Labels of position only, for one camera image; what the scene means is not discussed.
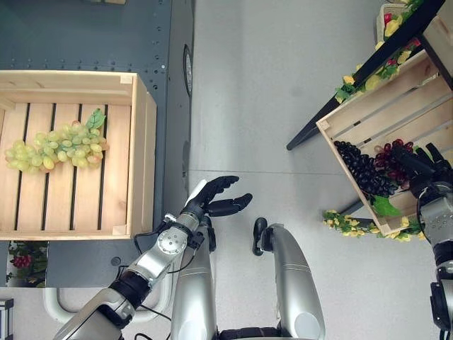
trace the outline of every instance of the dark purple grapes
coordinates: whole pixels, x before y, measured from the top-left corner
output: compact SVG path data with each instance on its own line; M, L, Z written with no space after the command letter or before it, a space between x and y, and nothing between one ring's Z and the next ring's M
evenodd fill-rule
M376 161L368 154L361 154L360 150L349 142L335 141L333 143L341 158L345 162L352 177L354 177L359 188L369 195L379 195L389 197L395 191L392 184L387 177L382 176L375 167L378 162L381 162L382 169L384 169L385 162L388 163L387 156L382 154L376 156Z

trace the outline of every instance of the red grapes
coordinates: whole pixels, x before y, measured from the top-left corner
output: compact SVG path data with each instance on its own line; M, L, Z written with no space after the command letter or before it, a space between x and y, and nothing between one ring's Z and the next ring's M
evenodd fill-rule
M413 142L404 144L401 138L394 140L391 144L386 143L384 148L376 146L374 148L377 152L374 168L396 182L402 189L407 189L409 187L407 173L404 171L403 166L391 155L392 147L403 147L408 152L413 153Z

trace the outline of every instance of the black shelf frame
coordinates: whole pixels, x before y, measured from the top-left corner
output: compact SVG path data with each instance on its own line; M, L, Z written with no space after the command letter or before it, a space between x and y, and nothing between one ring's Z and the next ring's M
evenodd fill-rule
M445 81L452 87L452 78L441 63L439 57L430 46L429 42L423 37L423 31L428 27L431 20L436 16L445 0L426 0L423 4L401 25L401 27L363 64L354 74L354 86L360 88L375 71L384 65L387 60L403 46L406 46L413 38L417 37L421 43L420 49L425 49L430 58L439 69ZM333 96L319 112L297 133L287 144L288 150L293 150L298 145L306 142L319 133L316 122L339 106L339 102Z

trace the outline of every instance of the gray floor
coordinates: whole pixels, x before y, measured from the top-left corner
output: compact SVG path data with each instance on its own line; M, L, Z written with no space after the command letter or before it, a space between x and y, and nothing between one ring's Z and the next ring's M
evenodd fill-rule
M321 211L355 199L326 143L317 137L287 152L286 143L330 98L341 76L373 51L380 1L198 0L190 185L237 174L224 197L251 192L241 214L216 218L217 320L220 329L274 326L272 256L250 252L253 221L266 216L293 232L309 260L328 340L435 339L429 244L373 236L343 237L321 224ZM15 339L49 339L57 324L36 290L0 290L16 310ZM71 290L78 304L92 290ZM165 339L158 318L129 328Z

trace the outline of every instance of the wooden crate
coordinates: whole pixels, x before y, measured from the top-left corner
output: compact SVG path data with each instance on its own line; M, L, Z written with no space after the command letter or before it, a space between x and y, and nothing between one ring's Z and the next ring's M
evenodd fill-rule
M333 142L351 142L371 157L375 155L376 145L384 146L396 138L413 141L419 147L432 142L453 163L452 92L436 74L430 58L424 51L420 52L401 66L396 78L352 98L316 123L383 234L403 229L401 217L376 216ZM403 215L415 214L417 201L409 191L396 193L390 202Z
M14 140L85 122L100 108L110 149L99 169L8 169ZM0 239L129 239L153 220L156 104L137 74L0 71Z

